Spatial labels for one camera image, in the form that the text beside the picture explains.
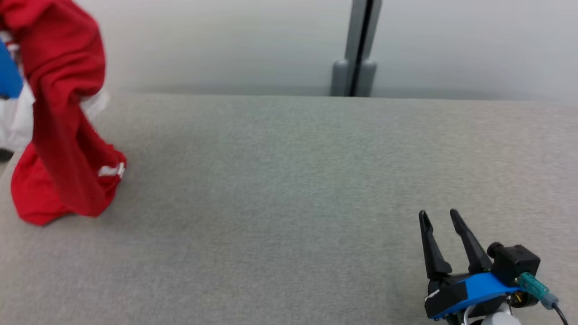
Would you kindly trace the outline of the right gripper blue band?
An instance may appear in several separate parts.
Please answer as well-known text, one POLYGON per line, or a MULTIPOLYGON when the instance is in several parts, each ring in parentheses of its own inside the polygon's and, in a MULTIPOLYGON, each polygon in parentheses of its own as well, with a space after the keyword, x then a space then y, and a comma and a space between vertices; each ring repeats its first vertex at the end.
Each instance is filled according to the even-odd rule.
MULTIPOLYGON (((521 290, 518 279, 516 279, 517 284, 514 287, 508 287, 495 278, 489 271, 493 262, 461 218, 458 210, 451 209, 450 218, 464 245, 469 262, 468 272, 475 275, 437 290, 432 294, 432 297, 427 295, 424 299, 427 318, 440 321, 443 320, 444 316, 452 315, 497 297, 510 296, 512 309, 513 296, 521 290)), ((427 278, 438 280, 450 275, 452 267, 444 259, 437 245, 434 228, 425 210, 419 212, 419 223, 427 278)))

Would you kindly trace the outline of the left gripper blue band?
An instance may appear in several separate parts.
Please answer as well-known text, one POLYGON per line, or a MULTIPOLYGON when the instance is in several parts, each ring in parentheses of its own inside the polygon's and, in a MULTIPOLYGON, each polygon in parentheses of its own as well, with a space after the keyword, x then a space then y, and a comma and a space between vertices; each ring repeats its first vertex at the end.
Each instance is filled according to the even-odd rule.
POLYGON ((0 99, 16 99, 23 89, 23 78, 9 46, 0 38, 0 99))

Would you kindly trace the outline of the red basketball jersey white trim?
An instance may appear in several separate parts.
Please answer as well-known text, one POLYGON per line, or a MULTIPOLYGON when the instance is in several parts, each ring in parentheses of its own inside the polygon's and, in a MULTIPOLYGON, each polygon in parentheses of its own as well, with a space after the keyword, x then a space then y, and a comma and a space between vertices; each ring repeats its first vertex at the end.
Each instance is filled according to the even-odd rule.
POLYGON ((97 22, 74 0, 0 0, 0 30, 19 45, 35 97, 32 141, 12 175, 18 216, 36 226, 69 214, 99 216, 112 203, 127 161, 81 109, 105 80, 97 22))

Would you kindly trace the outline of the grey partition post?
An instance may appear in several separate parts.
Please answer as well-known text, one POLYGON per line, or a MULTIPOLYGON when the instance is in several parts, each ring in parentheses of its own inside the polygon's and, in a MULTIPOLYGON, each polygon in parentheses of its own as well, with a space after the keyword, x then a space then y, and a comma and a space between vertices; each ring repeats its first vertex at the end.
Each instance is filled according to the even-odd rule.
POLYGON ((345 55, 332 67, 330 96, 370 97, 377 62, 370 58, 383 0, 352 0, 345 55))

